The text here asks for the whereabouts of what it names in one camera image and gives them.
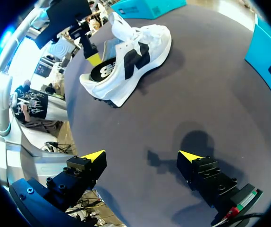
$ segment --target shoe insole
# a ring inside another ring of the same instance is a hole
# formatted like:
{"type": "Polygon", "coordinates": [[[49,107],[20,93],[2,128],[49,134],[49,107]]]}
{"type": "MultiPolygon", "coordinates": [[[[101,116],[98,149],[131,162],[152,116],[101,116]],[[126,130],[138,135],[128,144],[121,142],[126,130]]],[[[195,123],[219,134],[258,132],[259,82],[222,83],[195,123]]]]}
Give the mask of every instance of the shoe insole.
{"type": "Polygon", "coordinates": [[[101,82],[106,79],[113,71],[115,63],[116,58],[111,58],[94,67],[90,73],[92,80],[95,82],[101,82]]]}

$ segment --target graphic t-shirt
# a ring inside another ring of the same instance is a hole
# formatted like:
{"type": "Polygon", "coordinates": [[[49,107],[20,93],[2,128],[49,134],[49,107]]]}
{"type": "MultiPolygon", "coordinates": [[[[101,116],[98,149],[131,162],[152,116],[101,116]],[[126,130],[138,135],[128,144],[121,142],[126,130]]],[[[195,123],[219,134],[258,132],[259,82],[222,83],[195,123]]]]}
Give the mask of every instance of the graphic t-shirt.
{"type": "Polygon", "coordinates": [[[25,123],[25,116],[20,107],[21,102],[27,106],[27,111],[31,117],[45,119],[48,103],[47,94],[32,89],[25,91],[22,86],[19,86],[15,92],[18,94],[18,105],[13,108],[13,111],[19,121],[25,123]]]}

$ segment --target sneaker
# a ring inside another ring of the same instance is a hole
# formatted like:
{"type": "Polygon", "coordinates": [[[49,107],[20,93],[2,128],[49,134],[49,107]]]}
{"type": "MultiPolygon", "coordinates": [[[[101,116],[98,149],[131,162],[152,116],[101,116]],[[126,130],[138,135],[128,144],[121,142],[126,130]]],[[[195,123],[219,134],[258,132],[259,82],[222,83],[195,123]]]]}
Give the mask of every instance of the sneaker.
{"type": "Polygon", "coordinates": [[[102,62],[116,57],[115,46],[120,44],[121,42],[122,41],[119,40],[118,38],[110,39],[104,42],[104,52],[103,52],[102,62]]]}
{"type": "Polygon", "coordinates": [[[166,26],[131,27],[119,14],[109,15],[112,33],[122,41],[115,45],[116,57],[97,65],[80,82],[94,98],[121,107],[148,71],[161,66],[171,48],[166,26]]]}

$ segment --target teal box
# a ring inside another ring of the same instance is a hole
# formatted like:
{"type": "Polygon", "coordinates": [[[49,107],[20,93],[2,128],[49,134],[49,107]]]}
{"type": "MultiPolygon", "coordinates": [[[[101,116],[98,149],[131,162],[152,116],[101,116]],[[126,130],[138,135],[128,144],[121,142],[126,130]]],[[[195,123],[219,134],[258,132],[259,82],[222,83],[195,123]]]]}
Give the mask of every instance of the teal box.
{"type": "Polygon", "coordinates": [[[271,27],[257,15],[245,60],[259,73],[271,90],[271,27]]]}
{"type": "Polygon", "coordinates": [[[111,8],[123,18],[156,19],[184,5],[186,0],[121,0],[111,8]]]}

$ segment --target round table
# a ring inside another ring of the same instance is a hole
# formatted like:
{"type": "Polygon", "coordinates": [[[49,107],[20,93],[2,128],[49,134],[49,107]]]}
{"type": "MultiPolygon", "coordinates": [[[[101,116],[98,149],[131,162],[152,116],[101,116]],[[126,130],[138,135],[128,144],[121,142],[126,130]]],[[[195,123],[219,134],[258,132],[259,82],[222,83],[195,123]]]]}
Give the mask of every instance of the round table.
{"type": "MultiPolygon", "coordinates": [[[[215,157],[238,186],[264,191],[251,210],[271,203],[271,91],[244,60],[252,32],[197,6],[131,26],[165,25],[172,47],[118,109],[94,100],[79,82],[93,68],[79,51],[65,71],[68,116],[79,155],[106,150],[96,188],[128,227],[209,226],[217,211],[187,186],[178,151],[215,157]]],[[[92,38],[103,53],[107,23],[92,38]]]]}

